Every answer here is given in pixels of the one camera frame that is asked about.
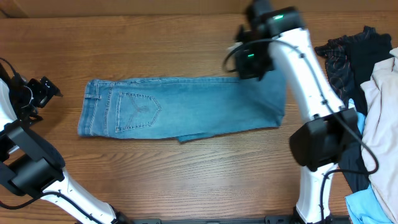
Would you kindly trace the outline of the light blue denim jeans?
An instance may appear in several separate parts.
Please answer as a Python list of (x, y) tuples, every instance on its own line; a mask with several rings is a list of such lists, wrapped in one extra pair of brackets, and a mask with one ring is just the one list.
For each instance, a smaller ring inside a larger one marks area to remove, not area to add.
[(92, 80), (85, 88), (80, 136), (180, 142), (259, 128), (285, 115), (279, 69), (262, 79), (238, 77)]

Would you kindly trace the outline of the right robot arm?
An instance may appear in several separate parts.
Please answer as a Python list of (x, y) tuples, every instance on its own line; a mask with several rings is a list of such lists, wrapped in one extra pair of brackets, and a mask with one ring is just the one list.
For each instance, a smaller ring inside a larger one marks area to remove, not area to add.
[(333, 174), (349, 147), (357, 123), (332, 90), (318, 63), (310, 32), (296, 7), (274, 10), (269, 1), (247, 7), (249, 29), (240, 27), (230, 53), (242, 79), (263, 79), (279, 68), (291, 87), (303, 122), (289, 146), (301, 166), (300, 193), (291, 216), (267, 217), (266, 223), (349, 223), (329, 209)]

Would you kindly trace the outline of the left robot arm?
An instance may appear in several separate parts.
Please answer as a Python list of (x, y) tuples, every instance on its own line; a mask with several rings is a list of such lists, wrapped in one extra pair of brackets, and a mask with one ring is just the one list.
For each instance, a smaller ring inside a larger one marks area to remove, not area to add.
[(62, 93), (47, 77), (26, 80), (16, 70), (1, 69), (1, 185), (16, 196), (31, 199), (20, 205), (1, 204), (18, 210), (37, 200), (48, 201), (77, 219), (78, 223), (129, 224), (131, 219), (102, 202), (73, 180), (61, 154), (31, 130), (42, 120), (39, 108)]

